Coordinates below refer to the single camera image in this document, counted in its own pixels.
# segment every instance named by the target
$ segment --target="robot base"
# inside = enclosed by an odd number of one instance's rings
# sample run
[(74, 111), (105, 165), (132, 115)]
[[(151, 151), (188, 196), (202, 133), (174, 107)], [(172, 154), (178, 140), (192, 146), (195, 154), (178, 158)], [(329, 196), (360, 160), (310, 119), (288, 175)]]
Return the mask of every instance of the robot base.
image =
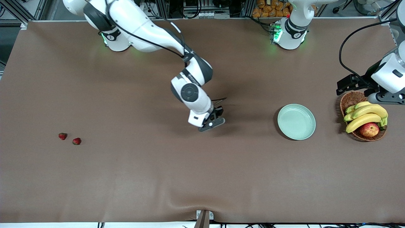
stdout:
[(278, 44), (281, 48), (286, 50), (293, 50), (300, 46), (302, 42), (304, 42), (305, 32), (303, 35), (300, 33), (299, 38), (292, 38), (290, 34), (286, 32), (285, 23), (287, 18), (283, 18), (275, 23), (270, 24), (270, 41), (272, 44)]

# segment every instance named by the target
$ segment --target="black cable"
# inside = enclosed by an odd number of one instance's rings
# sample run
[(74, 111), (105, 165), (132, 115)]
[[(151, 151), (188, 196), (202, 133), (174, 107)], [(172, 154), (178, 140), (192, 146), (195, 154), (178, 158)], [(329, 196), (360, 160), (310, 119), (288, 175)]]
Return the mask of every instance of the black cable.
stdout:
[(346, 65), (343, 64), (343, 62), (342, 62), (342, 49), (343, 49), (343, 46), (345, 45), (345, 43), (347, 42), (347, 40), (348, 40), (351, 36), (353, 36), (356, 32), (361, 31), (361, 30), (363, 30), (363, 29), (365, 29), (365, 28), (369, 28), (369, 27), (372, 27), (372, 26), (376, 26), (376, 25), (380, 25), (380, 24), (384, 24), (384, 23), (388, 23), (388, 22), (393, 22), (393, 21), (396, 21), (396, 19), (391, 19), (391, 20), (388, 20), (388, 21), (377, 22), (377, 23), (374, 23), (374, 24), (369, 24), (369, 25), (363, 26), (363, 27), (357, 29), (356, 31), (352, 32), (350, 35), (348, 35), (348, 36), (346, 37), (346, 39), (343, 41), (342, 45), (340, 46), (340, 49), (339, 49), (339, 62), (340, 62), (340, 65), (342, 65), (343, 68), (345, 68), (346, 70), (348, 70), (348, 71), (350, 71), (352, 74), (354, 74), (358, 79), (360, 79), (364, 84), (366, 84), (366, 85), (369, 86), (369, 87), (372, 87), (371, 84), (369, 84), (368, 82), (366, 82), (360, 75), (358, 75), (358, 74), (357, 74), (356, 72), (354, 72), (352, 69), (350, 69), (349, 67), (347, 67)]
[(163, 48), (163, 49), (165, 49), (165, 50), (168, 50), (168, 51), (170, 51), (170, 52), (172, 52), (172, 53), (178, 55), (180, 58), (184, 58), (184, 55), (181, 55), (181, 54), (179, 54), (179, 53), (177, 53), (177, 52), (175, 52), (175, 51), (173, 51), (173, 50), (171, 50), (171, 49), (169, 49), (169, 48), (166, 48), (166, 47), (164, 47), (164, 46), (162, 46), (162, 45), (159, 45), (159, 44), (154, 43), (154, 42), (152, 42), (152, 41), (146, 40), (146, 39), (144, 39), (144, 38), (142, 38), (142, 37), (139, 37), (139, 36), (137, 36), (137, 35), (134, 35), (134, 34), (130, 33), (129, 31), (125, 30), (124, 28), (122, 28), (119, 24), (113, 22), (114, 20), (112, 20), (112, 18), (111, 18), (111, 16), (110, 16), (110, 8), (111, 8), (111, 5), (112, 5), (115, 1), (116, 1), (116, 0), (113, 0), (110, 4), (107, 4), (107, 9), (106, 9), (107, 17), (110, 19), (110, 21), (111, 21), (112, 23), (114, 23), (115, 26), (117, 26), (117, 27), (120, 28), (122, 31), (128, 33), (129, 35), (131, 35), (131, 36), (133, 36), (133, 37), (135, 37), (135, 38), (137, 38), (137, 39), (140, 39), (140, 40), (145, 41), (145, 42), (147, 42), (147, 43), (150, 43), (150, 44), (152, 44), (152, 45), (161, 47), (161, 48)]
[(155, 11), (154, 11), (153, 8), (152, 8), (151, 2), (150, 2), (149, 0), (147, 0), (147, 2), (149, 3), (149, 5), (145, 2), (146, 7), (148, 7), (148, 9), (151, 11), (151, 14), (152, 14), (154, 17), (158, 17), (158, 15), (155, 13)]
[(388, 7), (390, 7), (390, 6), (392, 6), (393, 4), (395, 4), (396, 2), (399, 2), (400, 0), (395, 0), (395, 1), (393, 1), (392, 3), (390, 3), (388, 6), (386, 6), (386, 7), (383, 7), (382, 9), (384, 10), (384, 9), (386, 9), (386, 8), (388, 8)]
[(181, 3), (182, 3), (182, 1), (180, 1), (179, 3), (179, 13), (180, 13), (180, 15), (182, 16), (182, 17), (184, 17), (184, 18), (187, 18), (187, 19), (193, 19), (193, 18), (195, 18), (195, 17), (197, 17), (200, 13), (201, 13), (201, 10), (203, 9), (203, 3), (201, 2), (201, 0), (198, 0), (198, 2), (200, 3), (199, 5), (197, 5), (197, 11), (196, 11), (196, 13), (194, 14), (194, 16), (192, 16), (192, 17), (188, 17), (188, 16), (185, 16), (184, 14), (183, 14), (183, 12), (181, 11), (181, 9), (184, 9), (184, 7), (181, 5)]
[(347, 2), (348, 2), (348, 1), (349, 1), (349, 0), (346, 0), (346, 1), (345, 1), (345, 4), (343, 5), (343, 9), (347, 6)]
[(356, 1), (353, 1), (353, 5), (354, 5), (354, 8), (356, 9), (356, 11), (357, 11), (359, 14), (364, 15), (364, 16), (368, 16), (366, 13), (360, 12), (360, 10), (359, 10), (359, 9), (357, 8), (357, 6), (356, 6)]
[(1, 13), (0, 17), (2, 17), (5, 12), (6, 12), (6, 8), (3, 8), (2, 6), (0, 6), (0, 13)]
[(243, 16), (243, 17), (250, 18), (250, 19), (252, 19), (252, 21), (254, 21), (254, 22), (258, 23), (258, 24), (270, 26), (270, 24), (260, 22), (260, 21), (256, 20), (254, 17), (251, 17), (251, 16)]
[(270, 30), (268, 30), (268, 29), (266, 29), (266, 28), (264, 27), (264, 25), (260, 22), (259, 18), (257, 18), (257, 21), (259, 22), (260, 26), (262, 27), (262, 29), (263, 29), (264, 31), (266, 31), (266, 32), (268, 32), (268, 33), (271, 33)]
[(183, 46), (183, 54), (185, 54), (185, 40), (184, 40), (184, 36), (183, 36), (183, 33), (181, 32), (181, 30), (173, 22), (169, 21), (168, 19), (163, 18), (163, 17), (159, 17), (159, 16), (155, 16), (155, 17), (158, 18), (158, 19), (163, 19), (163, 20), (169, 22), (177, 30), (177, 32), (181, 36), (181, 42), (182, 42), (181, 45)]
[(353, 0), (350, 0), (347, 4), (345, 4), (345, 6), (343, 6), (342, 10), (344, 10), (346, 7), (348, 7), (351, 2), (353, 2)]

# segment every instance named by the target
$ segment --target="bunch of bananas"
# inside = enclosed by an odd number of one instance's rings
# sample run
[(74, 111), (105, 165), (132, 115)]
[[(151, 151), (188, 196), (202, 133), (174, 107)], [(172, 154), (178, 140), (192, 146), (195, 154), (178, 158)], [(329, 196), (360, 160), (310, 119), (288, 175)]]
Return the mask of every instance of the bunch of bananas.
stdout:
[(379, 127), (386, 126), (388, 124), (388, 113), (380, 105), (364, 101), (348, 107), (343, 120), (345, 122), (351, 121), (346, 127), (346, 132), (351, 133), (366, 123), (373, 122), (378, 123)]

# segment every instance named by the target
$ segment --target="green led light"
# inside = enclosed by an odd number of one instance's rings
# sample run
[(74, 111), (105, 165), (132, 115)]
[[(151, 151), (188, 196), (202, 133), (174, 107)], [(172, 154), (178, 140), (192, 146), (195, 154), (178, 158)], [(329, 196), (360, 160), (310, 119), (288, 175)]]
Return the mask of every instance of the green led light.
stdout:
[(274, 35), (274, 41), (275, 42), (280, 41), (280, 37), (282, 34), (283, 34), (283, 30), (282, 29), (278, 30), (278, 32)]
[(101, 37), (103, 38), (104, 43), (107, 44), (107, 41), (105, 40), (104, 34), (101, 33)]

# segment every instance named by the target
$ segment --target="bread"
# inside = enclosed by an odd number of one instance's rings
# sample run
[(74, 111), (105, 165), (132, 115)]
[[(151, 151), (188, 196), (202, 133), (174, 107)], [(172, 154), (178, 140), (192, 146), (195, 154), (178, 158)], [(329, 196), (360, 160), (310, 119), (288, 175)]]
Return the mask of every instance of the bread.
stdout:
[(269, 17), (275, 17), (276, 16), (276, 10), (273, 9), (269, 12)]
[(266, 3), (265, 3), (264, 0), (257, 0), (256, 3), (257, 3), (257, 6), (258, 6), (260, 9), (262, 9), (262, 8), (266, 5)]
[(290, 15), (290, 11), (288, 10), (288, 8), (284, 8), (283, 9), (283, 16), (287, 17), (288, 15)]
[(318, 7), (316, 5), (312, 5), (312, 8), (315, 10), (315, 15), (318, 13)]
[(263, 7), (263, 12), (264, 13), (269, 13), (269, 12), (271, 12), (273, 9), (271, 8), (271, 6), (265, 6), (265, 7)]
[(276, 17), (283, 17), (283, 12), (281, 10), (277, 10)]
[(276, 6), (276, 10), (282, 10), (283, 9), (284, 4), (282, 2), (279, 2), (278, 6)]
[(279, 4), (278, 0), (271, 0), (271, 8), (275, 9)]
[(259, 9), (259, 8), (255, 8), (254, 10), (253, 10), (253, 12), (252, 12), (252, 17), (260, 17), (261, 16), (261, 14), (262, 14), (262, 10), (261, 9)]

